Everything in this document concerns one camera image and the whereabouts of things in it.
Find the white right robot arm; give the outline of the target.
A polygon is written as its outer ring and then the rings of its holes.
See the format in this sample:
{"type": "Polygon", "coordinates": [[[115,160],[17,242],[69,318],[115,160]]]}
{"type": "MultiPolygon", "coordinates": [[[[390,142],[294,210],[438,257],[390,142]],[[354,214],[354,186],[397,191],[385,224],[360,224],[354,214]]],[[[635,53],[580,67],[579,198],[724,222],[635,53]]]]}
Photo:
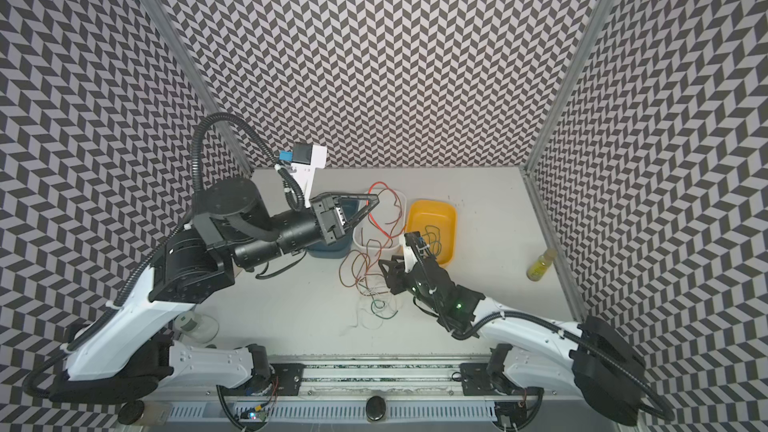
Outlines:
{"type": "Polygon", "coordinates": [[[642,412],[674,418],[669,401],[646,382],[644,359],[608,322],[594,316],[558,322],[507,308],[455,283],[420,233],[405,232],[398,241],[400,253],[377,262],[389,293],[410,294],[457,341],[495,341],[486,367],[495,391],[543,390],[552,379],[575,387],[593,410],[618,424],[634,426],[642,412]]]}

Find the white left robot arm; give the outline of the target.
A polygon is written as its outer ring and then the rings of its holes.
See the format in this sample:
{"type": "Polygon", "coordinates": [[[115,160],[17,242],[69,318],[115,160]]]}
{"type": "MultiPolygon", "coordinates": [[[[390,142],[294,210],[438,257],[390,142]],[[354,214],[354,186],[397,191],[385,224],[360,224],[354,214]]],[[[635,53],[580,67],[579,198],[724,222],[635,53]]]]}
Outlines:
{"type": "Polygon", "coordinates": [[[93,323],[72,329],[67,341],[23,380],[23,391],[53,402],[123,404],[167,386],[260,390],[274,372],[264,347],[196,349],[161,335],[162,328],[216,292],[238,271],[251,271],[287,254],[348,237],[376,208],[374,194],[324,192],[307,197],[298,169],[278,157],[288,204],[270,215],[256,184],[232,177],[203,179],[207,132],[221,122],[252,141],[258,133],[228,113],[206,116],[195,128],[190,153],[192,204],[179,224],[129,275],[117,297],[93,323]]]}

